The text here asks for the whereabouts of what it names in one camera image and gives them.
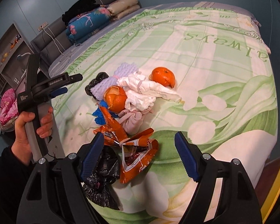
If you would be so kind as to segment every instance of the person's arm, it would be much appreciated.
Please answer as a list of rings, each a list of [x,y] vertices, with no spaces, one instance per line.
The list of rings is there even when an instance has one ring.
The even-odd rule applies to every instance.
[[[52,133],[53,108],[42,118],[42,126],[37,130],[41,138]],[[32,152],[27,139],[25,124],[34,119],[32,113],[22,112],[15,122],[16,140],[5,148],[0,157],[0,206],[15,222],[20,200],[33,170]]]

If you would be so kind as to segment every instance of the green and white bed sheet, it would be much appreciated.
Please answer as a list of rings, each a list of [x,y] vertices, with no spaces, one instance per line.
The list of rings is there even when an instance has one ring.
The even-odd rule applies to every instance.
[[[193,196],[174,146],[182,131],[216,159],[239,158],[255,186],[277,138],[277,99],[269,56],[251,18],[222,9],[145,10],[96,41],[68,69],[83,81],[52,101],[65,154],[93,138],[96,102],[85,86],[122,63],[148,76],[157,66],[172,70],[184,104],[157,99],[140,130],[152,127],[159,151],[128,184],[113,185],[120,209],[94,208],[109,223],[178,223]],[[207,219],[214,216],[220,180]]]

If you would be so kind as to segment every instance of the gray headboard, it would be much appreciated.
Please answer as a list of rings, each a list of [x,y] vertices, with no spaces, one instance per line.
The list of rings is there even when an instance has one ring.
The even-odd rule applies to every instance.
[[[108,5],[114,1],[116,0],[96,0],[96,3],[100,5]],[[62,17],[58,18],[56,21],[54,21],[44,29],[53,38],[56,38],[55,42],[57,43],[61,52],[64,52],[69,47],[71,47],[72,44],[66,37],[66,26],[61,18]],[[42,66],[45,68],[49,68],[53,61],[61,55],[52,38],[43,30],[30,43],[33,47],[34,52],[41,54],[41,63],[44,64]]]

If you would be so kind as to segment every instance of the silver screw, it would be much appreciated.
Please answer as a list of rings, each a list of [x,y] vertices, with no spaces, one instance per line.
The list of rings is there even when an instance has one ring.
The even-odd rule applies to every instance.
[[[238,160],[237,158],[233,159],[232,161],[235,165],[239,165],[241,163],[241,161]]]
[[[42,157],[41,159],[38,160],[38,163],[39,163],[39,164],[44,164],[45,162],[46,162],[46,159],[43,158],[43,157]]]
[[[203,157],[205,160],[211,159],[211,155],[208,154],[208,153],[204,153],[204,154],[202,155],[202,157]]]
[[[71,153],[70,155],[68,155],[68,158],[73,160],[77,157],[77,154],[76,153]]]

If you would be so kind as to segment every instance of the orange wrapper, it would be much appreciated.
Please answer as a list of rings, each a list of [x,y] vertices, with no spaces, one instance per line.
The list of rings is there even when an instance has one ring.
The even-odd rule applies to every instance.
[[[158,150],[158,141],[150,139],[153,134],[152,128],[128,138],[122,126],[113,119],[109,111],[102,106],[99,108],[104,115],[106,124],[95,129],[93,133],[102,132],[105,145],[122,148],[120,182],[128,183],[151,162]]]

